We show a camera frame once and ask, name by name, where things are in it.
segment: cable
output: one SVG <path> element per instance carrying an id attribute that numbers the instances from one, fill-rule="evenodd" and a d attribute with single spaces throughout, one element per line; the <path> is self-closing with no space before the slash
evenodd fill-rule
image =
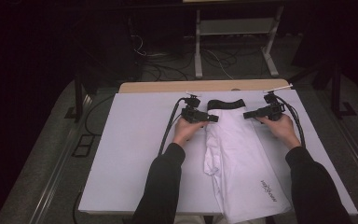
<path id="1" fill-rule="evenodd" d="M 112 97 L 114 97 L 114 96 L 115 96 L 115 95 L 111 95 L 111 96 L 107 97 L 106 99 L 103 99 L 100 103 L 98 103 L 97 105 L 95 105 L 95 106 L 89 111 L 89 113 L 87 114 L 86 120 L 84 121 L 84 128 L 86 129 L 86 131 L 87 131 L 89 134 L 94 135 L 94 136 L 102 136 L 100 133 L 93 133 L 92 131 L 90 131 L 90 129 L 89 129 L 88 125 L 87 125 L 87 120 L 88 120 L 88 118 L 89 118 L 91 112 L 92 112 L 95 108 L 97 108 L 97 107 L 98 107 L 99 105 L 101 105 L 103 102 L 109 100 L 110 98 L 112 98 Z"/>
<path id="2" fill-rule="evenodd" d="M 237 57 L 236 57 L 236 56 L 237 56 L 237 54 L 241 51 L 241 49 L 237 49 L 237 51 L 235 51 L 234 53 L 228 53 L 228 52 L 222 51 L 222 50 L 220 50 L 220 49 L 217 49 L 216 51 L 219 51 L 219 52 L 221 52 L 221 53 L 224 53 L 224 54 L 228 55 L 228 56 L 225 57 L 225 58 L 220 58 L 220 62 L 227 64 L 227 66 L 231 66 L 231 65 L 237 63 Z M 230 59 L 230 58 L 233 58 L 233 59 L 234 59 L 234 62 L 233 62 L 233 63 L 228 60 L 228 59 Z"/>
<path id="3" fill-rule="evenodd" d="M 175 116 L 176 114 L 176 110 L 178 109 L 179 107 L 179 103 L 182 101 L 182 100 L 185 100 L 185 98 L 180 98 L 176 104 L 175 104 L 175 107 L 173 108 L 173 111 L 171 113 L 171 117 L 170 117 L 170 121 L 168 121 L 168 125 L 167 125 L 167 129 L 165 130 L 165 134 L 164 136 L 162 137 L 162 141 L 161 141 L 161 146 L 159 147 L 159 151 L 158 151 L 158 155 L 162 155 L 162 150 L 164 149 L 164 146 L 165 146 L 165 141 L 167 140 L 167 136 L 168 136 L 168 133 L 170 132 L 170 129 L 173 125 L 173 117 Z"/>
<path id="4" fill-rule="evenodd" d="M 149 72 L 150 74 L 152 74 L 152 76 L 156 78 L 155 81 L 162 81 L 162 80 L 161 80 L 162 71 L 161 71 L 161 69 L 159 69 L 158 66 L 155 66 L 154 64 L 145 64 L 145 63 L 144 63 L 144 65 L 146 65 L 146 66 L 151 66 L 151 67 L 156 68 L 156 70 L 158 71 L 158 77 L 156 77 L 156 76 L 155 76 L 152 72 L 150 72 L 150 71 L 146 71 L 146 72 Z"/>
<path id="5" fill-rule="evenodd" d="M 75 202 L 74 202 L 74 206 L 72 207 L 72 219 L 74 220 L 74 223 L 77 224 L 77 220 L 76 220 L 76 205 L 77 202 L 79 201 L 80 196 L 83 194 L 83 187 L 80 189 L 80 191 L 78 192 Z"/>
<path id="6" fill-rule="evenodd" d="M 213 52 L 211 52 L 210 50 L 207 50 L 207 49 L 203 49 L 203 50 L 212 53 L 212 55 L 213 55 L 213 56 L 217 59 L 217 61 L 220 63 L 219 58 L 217 58 L 217 56 L 216 56 Z M 221 63 L 220 63 L 220 66 L 221 66 L 223 72 L 225 72 L 225 74 L 226 74 L 229 78 L 231 78 L 231 79 L 234 80 L 234 78 L 226 72 L 225 68 L 223 67 L 223 65 L 222 65 Z"/>
<path id="7" fill-rule="evenodd" d="M 180 115 L 176 116 L 176 118 L 173 120 L 172 125 L 179 119 Z"/>
<path id="8" fill-rule="evenodd" d="M 140 55 L 142 55 L 142 56 L 146 56 L 146 52 L 144 51 L 144 53 L 141 53 L 141 52 L 139 52 L 139 50 L 142 48 L 142 46 L 144 45 L 144 41 L 143 41 L 143 39 L 140 37 L 140 36 L 138 36 L 138 35 L 132 35 L 132 36 L 136 36 L 136 37 L 138 37 L 140 40 L 141 40 L 141 46 L 139 46 L 139 48 L 138 49 L 134 49 L 133 51 L 135 51 L 135 52 L 137 52 L 138 54 L 140 54 Z"/>
<path id="9" fill-rule="evenodd" d="M 286 105 L 287 109 L 290 111 L 290 113 L 293 116 L 293 119 L 295 120 L 296 126 L 298 128 L 298 133 L 300 135 L 300 140 L 301 140 L 301 146 L 302 147 L 306 147 L 305 145 L 305 138 L 304 138 L 304 132 L 302 130 L 301 124 L 300 124 L 300 119 L 298 117 L 298 113 L 296 111 L 296 109 L 294 107 L 292 107 L 291 105 L 289 105 L 287 102 L 285 102 L 281 97 L 275 95 L 275 97 L 277 99 L 279 99 L 284 105 Z"/>
<path id="10" fill-rule="evenodd" d="M 187 76 L 190 76 L 189 74 L 185 74 L 184 72 L 180 71 L 179 69 L 176 69 L 176 68 L 172 68 L 172 67 L 168 67 L 168 66 L 164 66 L 164 65 L 160 65 L 160 64 L 156 64 L 156 63 L 145 63 L 145 65 L 150 65 L 150 66 L 153 66 L 155 68 L 164 68 L 164 69 L 168 69 L 168 70 L 173 70 L 175 72 L 178 72 L 181 74 L 181 76 L 179 78 L 171 78 L 171 77 L 167 77 L 168 79 L 171 79 L 171 80 L 180 80 L 181 77 L 184 77 L 185 80 L 188 80 L 188 77 Z"/>
<path id="11" fill-rule="evenodd" d="M 161 55 L 161 56 L 156 56 L 156 57 L 148 57 L 147 60 L 151 63 L 168 63 L 168 62 L 174 62 L 180 59 L 183 59 L 185 57 L 185 55 L 187 55 L 188 53 L 194 53 L 195 50 L 191 49 L 191 50 L 187 50 L 185 52 L 183 52 L 182 54 L 179 53 L 170 53 L 167 55 Z"/>
<path id="12" fill-rule="evenodd" d="M 161 76 L 161 75 L 159 75 L 159 77 L 157 77 L 154 73 L 152 73 L 151 71 L 144 71 L 144 73 L 148 73 L 148 74 L 150 74 L 150 75 L 152 75 L 153 77 L 155 77 L 156 78 L 156 80 L 154 80 L 154 81 L 161 81 L 160 79 L 159 79 L 159 77 Z"/>
<path id="13" fill-rule="evenodd" d="M 215 55 L 209 55 L 209 54 L 206 54 L 206 55 L 203 55 L 203 57 L 204 57 L 204 60 L 209 64 L 209 65 L 211 65 L 211 66 L 213 66 L 213 67 L 217 67 L 217 68 L 220 68 L 221 66 L 223 66 L 223 67 L 225 67 L 225 68 L 228 68 L 228 67 L 230 67 L 231 65 L 233 65 L 233 64 L 235 64 L 235 63 L 237 63 L 237 57 L 235 57 L 235 55 L 232 55 L 232 54 L 230 54 L 228 57 L 226 57 L 226 58 L 220 58 L 220 59 L 217 59 L 216 60 L 216 57 L 214 57 Z M 230 62 L 229 60 L 227 60 L 227 59 L 229 59 L 229 58 L 234 58 L 234 62 L 232 63 L 232 62 Z M 209 60 L 212 60 L 212 61 L 214 61 L 214 62 L 220 62 L 220 64 L 219 65 L 214 65 L 213 63 L 211 63 L 211 62 L 209 62 Z"/>

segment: white table surface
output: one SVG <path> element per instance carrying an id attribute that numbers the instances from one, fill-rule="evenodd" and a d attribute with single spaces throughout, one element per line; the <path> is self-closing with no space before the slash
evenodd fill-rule
<path id="1" fill-rule="evenodd" d="M 204 91 L 199 110 L 206 111 L 208 101 L 233 102 L 243 99 L 248 110 L 266 106 L 262 91 Z M 357 210 L 342 184 L 332 162 L 315 132 L 296 91 L 276 91 L 298 112 L 307 149 L 324 165 L 336 183 L 339 196 L 351 215 Z M 103 130 L 103 136 L 92 164 L 89 178 L 78 207 L 91 214 L 131 214 L 144 193 L 150 164 L 158 155 L 159 145 L 176 101 L 188 97 L 184 92 L 118 93 Z M 181 103 L 177 115 L 185 104 Z M 253 122 L 257 135 L 286 196 L 290 197 L 290 169 L 284 157 L 288 150 L 272 135 L 269 128 Z M 203 173 L 206 132 L 200 129 L 186 144 L 182 180 L 177 207 L 178 214 L 212 215 L 220 213 L 213 193 L 212 178 Z M 171 142 L 173 130 L 166 146 Z"/>

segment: human hand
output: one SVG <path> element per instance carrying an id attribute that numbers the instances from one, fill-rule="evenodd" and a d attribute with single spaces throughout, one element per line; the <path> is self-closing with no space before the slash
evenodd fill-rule
<path id="1" fill-rule="evenodd" d="M 179 118 L 175 125 L 175 135 L 172 142 L 184 147 L 186 141 L 189 140 L 200 127 L 208 123 L 208 121 L 189 123 L 184 118 Z"/>
<path id="2" fill-rule="evenodd" d="M 281 118 L 277 121 L 272 121 L 267 117 L 257 118 L 260 122 L 265 123 L 271 132 L 281 139 L 283 143 L 289 148 L 300 147 L 301 143 L 298 140 L 295 129 L 293 128 L 293 122 L 289 116 L 282 114 Z"/>

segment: shirt sleeve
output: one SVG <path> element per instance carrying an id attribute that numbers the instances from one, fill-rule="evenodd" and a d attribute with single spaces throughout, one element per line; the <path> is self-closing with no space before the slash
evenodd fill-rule
<path id="1" fill-rule="evenodd" d="M 131 223 L 173 223 L 179 198 L 181 166 L 185 156 L 179 145 L 171 143 L 163 155 L 153 160 L 147 175 L 144 196 Z"/>
<path id="2" fill-rule="evenodd" d="M 327 170 L 304 147 L 286 155 L 291 169 L 292 199 L 299 224 L 351 223 Z"/>

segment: floor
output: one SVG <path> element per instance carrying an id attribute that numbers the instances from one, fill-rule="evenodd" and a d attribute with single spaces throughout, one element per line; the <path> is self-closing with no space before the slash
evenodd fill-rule
<path id="1" fill-rule="evenodd" d="M 168 54 L 161 49 L 148 50 L 140 81 L 193 80 L 194 60 L 191 37 L 183 51 Z M 203 78 L 254 79 L 270 78 L 260 52 L 265 36 L 220 36 L 202 39 Z M 271 50 L 280 78 L 288 79 L 303 68 L 291 65 L 301 36 L 278 36 Z M 143 54 L 145 49 L 138 49 Z M 358 209 L 358 161 L 353 148 L 358 147 L 358 90 L 350 80 L 342 78 L 341 100 L 349 102 L 357 116 L 337 119 L 329 109 L 330 87 L 316 91 L 310 85 L 315 74 L 294 83 L 303 105 L 335 164 L 338 174 Z M 0 223 L 122 223 L 129 216 L 88 215 L 76 211 L 98 148 L 99 136 L 91 139 L 85 134 L 101 134 L 115 88 L 100 89 L 86 96 L 85 115 L 74 123 L 65 119 L 68 108 L 74 106 L 74 84 L 66 87 L 57 99 L 48 122 L 39 135 L 15 187 L 0 213 Z M 91 143 L 87 157 L 86 147 Z M 358 215 L 352 218 L 358 224 Z M 293 214 L 276 216 L 277 223 L 296 223 Z"/>

